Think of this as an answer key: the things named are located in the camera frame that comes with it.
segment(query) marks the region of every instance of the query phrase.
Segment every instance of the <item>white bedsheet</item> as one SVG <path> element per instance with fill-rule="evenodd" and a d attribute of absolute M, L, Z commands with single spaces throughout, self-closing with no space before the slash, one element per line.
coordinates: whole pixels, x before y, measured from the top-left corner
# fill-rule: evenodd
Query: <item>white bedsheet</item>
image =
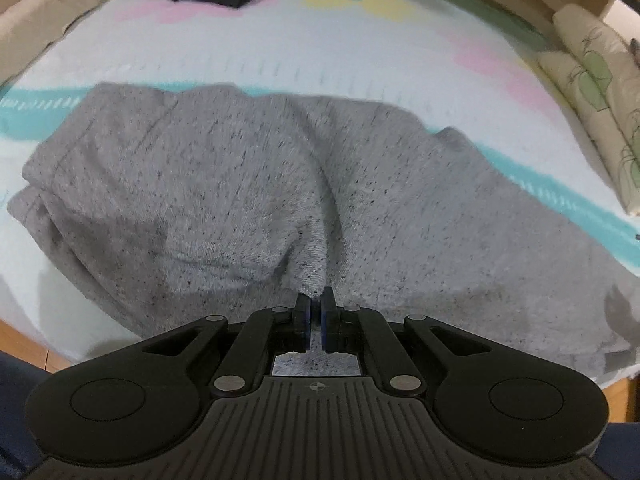
<path fill-rule="evenodd" d="M 24 185 L 36 143 L 97 82 L 232 82 L 396 104 L 431 131 L 453 125 L 638 274 L 640 220 L 625 215 L 584 129 L 532 60 L 443 0 L 259 0 L 239 10 L 113 0 L 0 92 L 0 203 Z M 72 360 L 136 339 L 52 267 L 4 203 L 0 253 L 0 317 L 19 330 Z"/>

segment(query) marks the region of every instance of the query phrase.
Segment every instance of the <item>blue fabric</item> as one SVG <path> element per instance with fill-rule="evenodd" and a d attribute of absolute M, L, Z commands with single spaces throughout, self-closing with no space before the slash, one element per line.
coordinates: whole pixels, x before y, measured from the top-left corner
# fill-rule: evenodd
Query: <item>blue fabric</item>
<path fill-rule="evenodd" d="M 613 480 L 640 480 L 640 424 L 609 424 L 593 461 Z"/>
<path fill-rule="evenodd" d="M 27 429 L 24 404 L 49 373 L 0 352 L 0 480 L 19 478 L 42 458 Z"/>

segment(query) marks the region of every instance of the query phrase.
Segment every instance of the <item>teal stripe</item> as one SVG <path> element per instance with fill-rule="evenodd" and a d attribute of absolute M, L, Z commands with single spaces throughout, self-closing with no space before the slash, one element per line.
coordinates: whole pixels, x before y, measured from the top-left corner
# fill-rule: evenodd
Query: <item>teal stripe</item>
<path fill-rule="evenodd" d="M 489 162 L 512 182 L 535 196 L 598 240 L 622 264 L 640 268 L 638 231 L 618 216 L 599 208 L 552 177 L 521 166 L 491 148 L 478 148 Z"/>
<path fill-rule="evenodd" d="M 198 83 L 151 84 L 167 90 L 181 91 Z M 9 88 L 0 92 L 0 136 L 17 140 L 44 140 L 60 126 L 70 111 L 92 87 L 51 90 Z M 243 87 L 251 96 L 273 92 L 256 86 Z M 429 128 L 433 133 L 437 128 Z M 479 145 L 484 156 L 502 174 L 535 196 L 549 208 L 567 217 L 598 240 L 617 260 L 640 269 L 640 242 L 636 229 L 616 215 L 599 208 L 550 176 L 522 166 L 491 148 Z"/>
<path fill-rule="evenodd" d="M 154 88 L 179 92 L 198 86 L 193 82 L 150 84 Z M 71 110 L 93 87 L 0 91 L 0 137 L 15 140 L 44 140 L 55 132 Z M 261 87 L 242 90 L 251 96 L 269 93 Z"/>

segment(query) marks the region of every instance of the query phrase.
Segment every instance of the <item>grooved black surface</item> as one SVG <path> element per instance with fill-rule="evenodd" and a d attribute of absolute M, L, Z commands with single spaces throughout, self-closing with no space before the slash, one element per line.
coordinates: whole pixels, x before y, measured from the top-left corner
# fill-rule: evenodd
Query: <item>grooved black surface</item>
<path fill-rule="evenodd" d="M 320 382 L 324 388 L 310 388 Z M 145 462 L 87 468 L 46 459 L 29 480 L 604 480 L 585 457 L 559 466 L 492 463 L 450 441 L 419 400 L 368 377 L 267 377 L 217 400 L 187 439 Z"/>

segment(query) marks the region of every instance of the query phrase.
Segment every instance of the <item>beige pillow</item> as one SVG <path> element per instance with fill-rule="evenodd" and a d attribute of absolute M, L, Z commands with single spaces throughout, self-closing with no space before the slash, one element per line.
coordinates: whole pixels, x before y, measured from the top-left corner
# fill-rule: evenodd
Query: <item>beige pillow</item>
<path fill-rule="evenodd" d="M 640 158 L 640 68 L 625 42 L 593 14 L 573 4 L 556 12 L 554 24 L 569 51 L 593 77 Z"/>
<path fill-rule="evenodd" d="M 542 69 L 566 97 L 593 140 L 600 157 L 629 215 L 640 214 L 640 165 L 597 83 L 573 56 L 564 52 L 543 52 Z"/>
<path fill-rule="evenodd" d="M 0 85 L 18 75 L 76 19 L 108 0 L 21 0 L 0 14 Z"/>

